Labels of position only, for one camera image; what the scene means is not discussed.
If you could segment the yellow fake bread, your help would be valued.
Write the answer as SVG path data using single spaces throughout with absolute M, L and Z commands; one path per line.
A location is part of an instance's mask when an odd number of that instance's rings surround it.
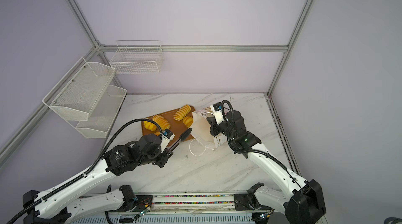
M 183 118 L 182 122 L 187 128 L 190 128 L 194 122 L 194 119 L 190 116 L 186 116 Z
M 154 123 L 152 123 L 152 122 L 145 121 L 143 124 L 144 124 L 144 128 L 145 128 L 145 129 L 147 129 L 147 130 L 149 130 L 149 131 L 152 131 L 152 132 L 156 131 L 157 128 L 158 128 L 158 127 L 157 127 Z
M 162 130 L 170 129 L 170 123 L 161 115 L 154 115 L 152 120 L 156 122 Z

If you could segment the cartoon animal paper bag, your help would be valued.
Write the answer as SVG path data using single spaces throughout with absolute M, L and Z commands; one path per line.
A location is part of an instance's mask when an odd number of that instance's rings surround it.
M 192 116 L 193 123 L 191 125 L 191 135 L 194 139 L 189 144 L 189 151 L 192 155 L 195 157 L 200 157 L 205 153 L 206 150 L 216 150 L 218 147 L 227 142 L 226 137 L 221 133 L 215 137 L 211 135 L 210 124 L 207 122 L 207 118 L 213 117 L 214 114 L 209 107 L 192 112 Z M 192 151 L 192 147 L 195 147 L 195 144 L 193 144 L 194 141 L 204 148 L 199 154 L 195 154 Z

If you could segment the ridged long fake bread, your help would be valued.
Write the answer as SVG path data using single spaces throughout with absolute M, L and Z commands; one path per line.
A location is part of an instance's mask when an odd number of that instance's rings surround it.
M 173 115 L 173 119 L 176 121 L 183 120 L 191 111 L 190 105 L 182 106 L 176 113 Z

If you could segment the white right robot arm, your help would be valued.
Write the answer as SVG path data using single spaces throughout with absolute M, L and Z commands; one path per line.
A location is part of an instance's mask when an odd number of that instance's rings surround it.
M 279 192 L 263 184 L 251 189 L 258 206 L 267 206 L 282 213 L 291 224 L 315 224 L 326 214 L 322 187 L 315 181 L 307 181 L 279 161 L 262 141 L 247 130 L 239 111 L 214 112 L 206 120 L 210 133 L 220 133 L 227 138 L 235 154 L 241 154 L 261 168 L 279 187 Z

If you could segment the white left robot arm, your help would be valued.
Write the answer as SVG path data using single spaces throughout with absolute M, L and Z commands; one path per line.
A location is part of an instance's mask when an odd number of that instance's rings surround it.
M 188 128 L 177 142 L 168 147 L 174 134 L 166 129 L 158 136 L 142 136 L 138 141 L 117 145 L 100 156 L 89 168 L 74 178 L 49 190 L 31 190 L 23 196 L 25 224 L 69 224 L 97 212 L 143 210 L 149 201 L 137 198 L 130 185 L 98 196 L 84 198 L 83 195 L 97 185 L 112 180 L 138 166 L 147 164 L 163 168 L 173 150 L 191 133 Z

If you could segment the white mesh lower shelf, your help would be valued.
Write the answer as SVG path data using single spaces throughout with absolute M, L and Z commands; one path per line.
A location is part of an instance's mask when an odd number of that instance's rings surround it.
M 87 121 L 80 121 L 75 129 L 87 139 L 104 139 L 117 117 L 127 91 L 109 85 Z

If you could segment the white mesh shelf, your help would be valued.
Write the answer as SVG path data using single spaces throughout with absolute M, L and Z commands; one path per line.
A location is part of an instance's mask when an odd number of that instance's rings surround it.
M 79 59 L 45 96 L 43 104 L 65 121 L 87 121 L 115 76 L 115 69 Z
M 117 117 L 127 91 L 109 85 L 87 121 L 80 121 L 75 129 L 87 139 L 104 139 Z

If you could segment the white mesh upper shelf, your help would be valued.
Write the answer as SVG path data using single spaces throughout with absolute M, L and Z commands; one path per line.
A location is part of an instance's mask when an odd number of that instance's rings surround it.
M 45 96 L 43 104 L 65 121 L 87 121 L 115 76 L 115 69 L 79 59 Z

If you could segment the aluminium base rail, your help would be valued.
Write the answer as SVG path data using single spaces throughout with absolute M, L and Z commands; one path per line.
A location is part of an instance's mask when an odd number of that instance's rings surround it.
M 254 194 L 139 195 L 134 209 L 90 211 L 82 198 L 71 209 L 67 224 L 266 224 L 284 213 L 290 199 L 262 187 Z

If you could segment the aluminium frame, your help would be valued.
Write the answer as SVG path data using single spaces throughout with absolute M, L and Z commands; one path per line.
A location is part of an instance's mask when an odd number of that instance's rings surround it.
M 81 8 L 78 7 L 76 0 L 65 0 L 73 15 L 77 19 L 86 35 L 89 36 L 92 48 L 85 55 L 86 60 L 90 60 L 98 53 L 112 52 L 117 48 L 111 45 L 98 45 L 95 41 L 95 34 L 89 28 L 89 23 L 84 18 Z M 315 0 L 306 0 L 296 26 L 292 32 L 288 45 L 164 45 L 163 52 L 282 52 L 283 56 L 275 72 L 274 78 L 269 86 L 267 95 L 271 96 L 277 86 L 277 83 L 285 69 L 285 66 L 292 54 L 297 39 L 303 29 L 307 17 L 314 5 Z M 1 170 L 3 170 L 9 159 L 24 144 L 26 139 L 34 132 L 35 128 L 40 124 L 46 115 L 48 107 L 41 104 L 33 114 L 22 124 L 22 126 L 14 133 L 6 144 L 1 147 Z

